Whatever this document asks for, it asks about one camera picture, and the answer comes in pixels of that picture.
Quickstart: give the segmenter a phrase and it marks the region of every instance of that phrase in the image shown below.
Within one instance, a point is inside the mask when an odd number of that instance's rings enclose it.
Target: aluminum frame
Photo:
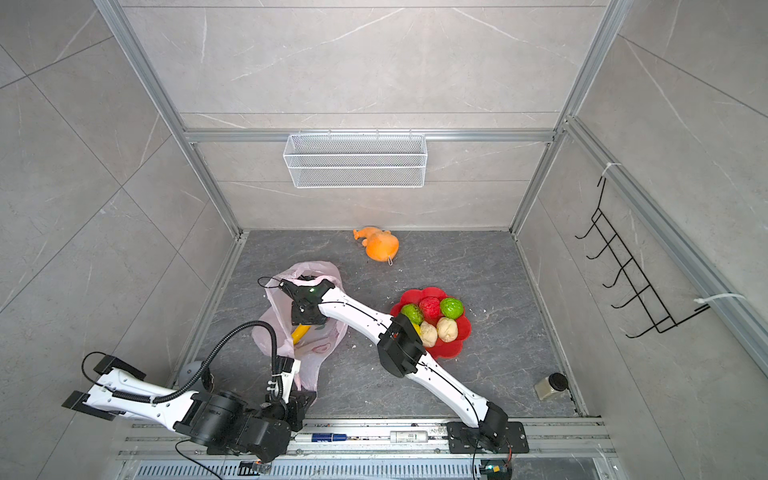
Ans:
[[[591,461],[598,478],[601,480],[627,480],[618,458],[591,458]],[[133,461],[133,463],[124,470],[123,480],[130,478],[134,480],[208,480],[212,476],[204,472],[199,466],[184,459],[144,460]],[[215,469],[226,480],[239,480],[244,477],[238,472],[239,459],[203,460],[203,463],[207,467]],[[347,480],[350,478],[469,480],[472,478],[470,464],[475,468],[474,478],[482,478],[481,475],[484,473],[480,472],[480,458],[476,458],[473,462],[469,462],[466,458],[377,458],[315,460],[311,463],[278,458],[272,462],[271,470],[259,474],[258,478],[260,480],[293,480],[295,478],[318,478],[319,480]]]
[[[233,237],[237,237],[243,231],[237,222],[229,204],[227,203],[224,195],[219,190],[219,186],[215,181],[213,175],[210,174],[208,168],[203,162],[203,158],[197,149],[191,145],[184,137],[184,126],[181,123],[178,111],[170,101],[168,94],[163,89],[157,74],[154,72],[152,65],[147,59],[144,49],[141,47],[136,34],[131,28],[128,19],[123,12],[122,7],[118,4],[117,0],[94,0],[96,7],[98,8],[101,16],[104,17],[104,21],[109,25],[110,30],[114,34],[118,44],[123,49],[125,56],[128,59],[128,63],[136,72],[141,84],[152,99],[152,103],[156,107],[160,116],[168,126],[168,130],[174,136],[174,139],[179,144],[182,153],[189,162],[192,170],[200,179],[208,196],[213,202],[216,210],[219,211],[219,215],[224,220],[227,228],[230,229]]]
[[[210,288],[208,298],[206,298],[203,309],[200,311],[200,315],[197,317],[194,328],[190,332],[187,344],[181,350],[184,355],[181,357],[179,364],[174,370],[174,374],[168,379],[166,383],[167,388],[173,388],[176,382],[177,374],[182,366],[187,365],[197,359],[197,354],[200,352],[200,345],[205,340],[205,336],[208,333],[208,328],[211,322],[214,320],[214,315],[219,307],[221,297],[224,295],[224,290],[227,289],[227,285],[232,278],[232,272],[237,266],[237,261],[240,259],[240,253],[242,253],[245,243],[248,240],[250,232],[241,233],[236,239],[233,240],[230,245],[230,249],[227,252],[227,257],[221,264],[219,273],[214,281],[213,286]]]
[[[603,419],[599,418],[522,418],[510,419],[522,422],[528,436],[531,451],[518,454],[516,458],[592,458],[604,461],[605,465],[620,465],[613,442],[608,435]],[[451,461],[467,462],[471,454],[452,454],[449,452],[446,422],[454,419],[307,419],[302,433],[333,432],[346,433],[363,438],[357,442],[291,442],[288,452],[275,461],[275,465],[345,465],[350,461],[373,459],[397,459],[435,461],[448,463]],[[142,465],[182,465],[190,466],[191,462],[179,457],[174,444],[182,435],[166,430],[161,425],[146,422],[125,422],[127,425],[116,435],[121,440],[114,445],[118,452],[117,460],[124,463],[122,473],[118,478],[130,480],[140,470]],[[426,430],[429,442],[391,443],[391,431]],[[180,450],[198,461],[211,465],[222,465],[223,462],[255,460],[254,455],[241,455],[236,458],[224,455],[205,455],[204,449],[194,443],[180,445]],[[477,454],[479,463],[485,458],[506,458],[507,454]]]
[[[547,330],[550,343],[552,344],[552,351],[554,352],[554,357],[558,361],[560,371],[564,372],[565,376],[569,379],[575,379],[576,375],[574,375],[574,370],[571,368],[571,362],[568,360],[568,356],[563,349],[563,342],[560,341],[560,336],[558,335],[557,329],[554,327],[552,316],[549,314],[549,309],[544,302],[544,297],[541,295],[538,284],[534,281],[533,269],[531,268],[531,264],[528,263],[528,257],[525,256],[525,252],[523,251],[520,242],[517,239],[514,239],[514,242],[515,248],[523,261],[523,266],[525,267],[523,270],[525,270],[525,276],[528,278],[528,285],[530,285],[533,290],[533,298],[536,301],[538,311],[541,312],[541,317],[544,320],[544,328]],[[576,413],[580,416],[589,416],[590,413],[587,408],[587,403],[584,400],[584,395],[581,393],[578,383],[571,380],[568,383],[568,390],[571,392],[571,398],[576,405]]]
[[[187,141],[202,142],[287,142],[291,134],[421,134],[427,141],[552,141],[553,130],[545,128],[359,128],[359,129],[190,129],[184,135]]]
[[[565,130],[584,152],[602,169],[618,163],[611,152],[577,117],[568,117]],[[677,264],[701,296],[736,292],[728,279],[699,250],[643,187],[621,165],[607,169],[604,176],[636,213],[643,224]],[[712,300],[712,309],[750,354],[763,374],[768,376],[768,324],[747,300],[726,297]]]
[[[563,140],[562,129],[565,122],[568,120],[569,116],[576,115],[579,108],[581,108],[581,104],[584,103],[589,88],[592,86],[594,78],[600,70],[600,66],[603,65],[603,60],[605,60],[605,56],[611,49],[611,45],[614,43],[619,28],[621,27],[621,24],[624,23],[624,19],[627,17],[627,13],[631,6],[632,0],[611,0],[611,3],[606,7],[603,20],[598,27],[598,32],[594,36],[592,45],[587,52],[587,57],[584,59],[584,64],[578,72],[576,82],[574,83],[571,93],[565,101],[565,106],[560,113],[557,127],[555,127],[556,135],[554,136],[552,145],[548,145],[544,154],[541,156],[541,160],[536,166],[533,177],[531,178],[531,181],[528,182],[528,188],[525,190],[525,194],[523,194],[523,198],[518,205],[515,217],[512,219],[512,224],[509,226],[509,231],[515,237],[520,233],[520,229],[523,227],[525,219],[528,218],[528,213],[531,211],[531,207],[533,207],[534,200],[536,200],[541,185],[544,184],[549,169],[552,168],[554,158],[560,150]]]

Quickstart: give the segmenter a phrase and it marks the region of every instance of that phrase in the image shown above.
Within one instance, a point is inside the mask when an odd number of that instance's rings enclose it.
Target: black wire rack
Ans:
[[[661,297],[659,297],[659,294],[657,293],[653,284],[645,275],[645,272],[643,271],[642,266],[637,262],[637,260],[635,260],[634,255],[629,250],[629,248],[627,248],[627,244],[624,242],[624,240],[622,240],[621,236],[618,234],[616,229],[614,229],[614,226],[611,223],[611,221],[605,216],[605,212],[603,212],[603,210],[601,209],[601,203],[603,201],[603,193],[605,192],[605,177],[600,177],[600,180],[598,181],[598,188],[601,189],[600,199],[598,200],[598,207],[594,210],[594,213],[590,217],[592,225],[589,227],[589,230],[587,230],[587,233],[585,233],[581,237],[576,235],[576,238],[578,238],[579,240],[583,240],[584,238],[587,237],[587,235],[590,234],[592,230],[597,231],[600,234],[600,237],[605,242],[605,245],[597,255],[595,255],[594,257],[590,257],[589,255],[587,255],[587,258],[589,260],[596,260],[598,257],[600,257],[600,255],[602,255],[607,250],[611,252],[611,255],[616,260],[616,263],[619,266],[619,271],[618,273],[616,273],[616,278],[614,278],[613,283],[611,283],[610,285],[606,285],[605,283],[603,283],[603,286],[605,288],[613,288],[614,286],[616,286],[616,283],[621,277],[621,274],[624,274],[624,277],[626,277],[627,282],[629,282],[630,286],[632,287],[632,290],[634,291],[634,295],[629,300],[627,300],[621,305],[611,304],[611,306],[615,309],[624,308],[627,305],[629,305],[632,302],[632,300],[637,299],[640,302],[640,304],[643,306],[643,310],[645,311],[645,313],[648,315],[651,326],[649,326],[647,329],[643,330],[642,332],[638,333],[637,335],[626,334],[627,338],[636,339],[650,332],[652,329],[656,329],[656,331],[659,333],[664,333],[669,329],[673,329],[674,327],[679,326],[680,324],[694,318],[699,313],[702,313],[708,310],[710,308],[709,305],[702,305],[697,307],[692,314],[690,314],[689,316],[685,317],[682,320],[675,320],[672,317],[672,314],[667,309],[667,306],[664,305],[664,301],[661,299]],[[605,220],[605,224],[607,225],[608,228],[610,228],[610,230],[606,227],[601,228],[598,225],[598,221],[600,221],[601,219]],[[613,246],[611,246],[612,243],[615,245],[616,242],[620,243],[621,246],[624,248],[624,250],[627,251],[629,260],[626,260],[626,261],[619,260],[619,256],[616,254],[616,250],[614,249]],[[636,283],[632,281],[629,273],[627,273],[627,269],[630,267],[634,267],[637,271],[640,272],[640,275],[642,276],[642,282],[644,283],[644,286],[642,288],[638,289],[639,285],[636,285]],[[658,301],[658,305],[660,305],[660,313],[658,315],[651,314],[649,310],[649,305],[648,305],[649,298],[648,297],[643,298],[643,293],[645,292],[649,292],[647,295],[652,295],[651,299],[655,297],[655,299]],[[656,317],[661,316],[662,318],[656,321],[654,319],[655,316]],[[668,320],[670,322],[667,323],[666,326],[661,325],[662,323],[667,322]]]

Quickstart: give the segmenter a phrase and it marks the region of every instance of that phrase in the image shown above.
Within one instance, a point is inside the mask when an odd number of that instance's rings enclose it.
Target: plastic bag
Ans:
[[[323,279],[330,280],[334,285],[342,289],[341,275],[339,269],[331,262],[302,262],[290,267],[288,270],[278,273],[275,278],[296,279],[302,275],[316,277],[311,281],[295,280],[296,285],[317,285]],[[317,391],[317,374],[320,371],[320,364],[328,358],[328,355],[336,348],[346,334],[346,323],[337,319],[329,318],[325,325],[310,327],[298,344],[293,345],[291,333],[296,327],[291,325],[290,310],[293,301],[288,295],[278,288],[269,288],[277,286],[278,281],[270,280],[265,288],[266,297],[272,304],[272,308],[267,310],[259,320],[269,323],[277,335],[277,355],[288,356],[301,361],[299,374],[296,375],[294,382],[296,387]],[[272,354],[272,344],[270,335],[265,329],[254,327],[251,331],[251,337],[264,355]]]

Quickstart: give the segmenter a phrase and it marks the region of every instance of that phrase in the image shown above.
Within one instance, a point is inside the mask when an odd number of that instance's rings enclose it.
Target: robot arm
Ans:
[[[467,425],[463,436],[470,444],[492,452],[506,448],[507,414],[438,365],[405,315],[377,312],[328,280],[280,280],[278,287],[293,299],[294,325],[321,325],[328,317],[350,325],[376,344],[386,371],[423,385],[450,406]],[[249,408],[232,392],[210,393],[201,382],[196,383],[224,343],[251,326],[270,332],[273,359],[278,363],[273,364],[272,392],[257,409]],[[62,406],[109,420],[142,417],[189,435],[193,442],[207,446],[210,454],[251,452],[262,462],[271,462],[286,451],[291,430],[301,430],[306,409],[316,398],[315,392],[290,391],[299,364],[298,360],[276,356],[274,330],[255,320],[229,332],[193,378],[177,391],[144,382],[141,371],[105,356],[94,368],[101,374],[98,381],[87,393],[73,392]]]
[[[385,370],[426,387],[468,427],[477,428],[478,445],[492,451],[505,447],[507,414],[438,365],[405,315],[392,317],[373,310],[329,280],[281,280],[278,286],[293,299],[294,324],[321,324],[326,317],[346,323],[376,344]]]

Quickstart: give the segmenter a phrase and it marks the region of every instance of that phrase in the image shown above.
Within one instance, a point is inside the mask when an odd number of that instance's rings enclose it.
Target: red flower-shaped plate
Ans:
[[[389,311],[389,315],[398,316],[400,314],[400,310],[402,310],[405,305],[408,305],[409,303],[415,303],[418,305],[419,302],[427,296],[434,296],[437,297],[438,300],[442,300],[449,297],[450,295],[443,292],[436,286],[430,286],[424,290],[408,290],[400,297],[400,303],[392,307],[392,309]],[[432,326],[437,326],[438,320],[439,319],[424,319],[425,322]],[[456,337],[456,340],[445,343],[442,340],[437,339],[435,346],[428,348],[427,352],[429,352],[429,354],[436,359],[452,359],[453,357],[457,356],[462,351],[464,340],[469,338],[469,335],[472,333],[472,324],[469,322],[469,320],[467,320],[467,317],[462,314],[458,319],[456,319],[456,326],[458,327],[458,337]]]

